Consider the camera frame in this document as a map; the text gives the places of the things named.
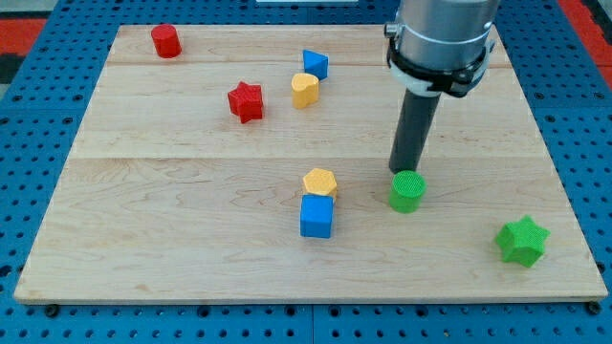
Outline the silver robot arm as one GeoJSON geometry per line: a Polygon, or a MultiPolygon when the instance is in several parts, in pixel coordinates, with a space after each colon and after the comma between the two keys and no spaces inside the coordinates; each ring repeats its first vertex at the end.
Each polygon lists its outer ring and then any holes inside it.
{"type": "Polygon", "coordinates": [[[412,94],[464,97],[482,79],[498,0],[403,0],[384,25],[391,74],[412,94]]]}

